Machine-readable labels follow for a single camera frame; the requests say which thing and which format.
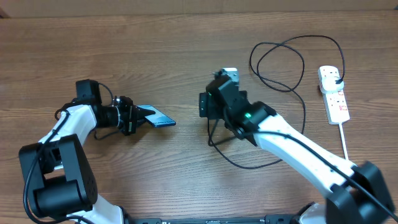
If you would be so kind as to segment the blue Galaxy smartphone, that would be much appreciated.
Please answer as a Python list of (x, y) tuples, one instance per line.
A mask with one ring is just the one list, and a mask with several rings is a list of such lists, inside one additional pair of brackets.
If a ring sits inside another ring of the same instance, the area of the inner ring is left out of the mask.
[(154, 128), (163, 128), (167, 126), (175, 126), (176, 122), (168, 117), (166, 114), (158, 110), (157, 108), (153, 107), (152, 105), (138, 105), (141, 108), (153, 110), (155, 114), (146, 116), (144, 118), (149, 124), (151, 124)]

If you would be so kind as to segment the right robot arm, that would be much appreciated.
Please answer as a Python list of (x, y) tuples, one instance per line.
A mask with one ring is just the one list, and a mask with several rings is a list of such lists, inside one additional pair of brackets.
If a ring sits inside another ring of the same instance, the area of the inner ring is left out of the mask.
[(227, 75), (199, 94), (199, 112), (222, 119), (234, 137), (269, 151), (304, 176), (325, 198), (313, 203), (294, 223), (384, 223), (397, 219), (381, 171), (367, 161), (361, 166), (336, 156), (296, 131), (261, 101), (250, 103), (246, 91)]

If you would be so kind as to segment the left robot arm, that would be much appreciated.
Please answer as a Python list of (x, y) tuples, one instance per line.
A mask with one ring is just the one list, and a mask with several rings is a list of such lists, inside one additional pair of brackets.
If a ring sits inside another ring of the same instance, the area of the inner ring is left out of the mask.
[(55, 112), (56, 125), (19, 151), (25, 182), (22, 203), (35, 223), (135, 223), (125, 209), (99, 195), (83, 145), (99, 128), (134, 134), (154, 111), (134, 105), (126, 96), (104, 106), (101, 86), (95, 80), (77, 81), (76, 98)]

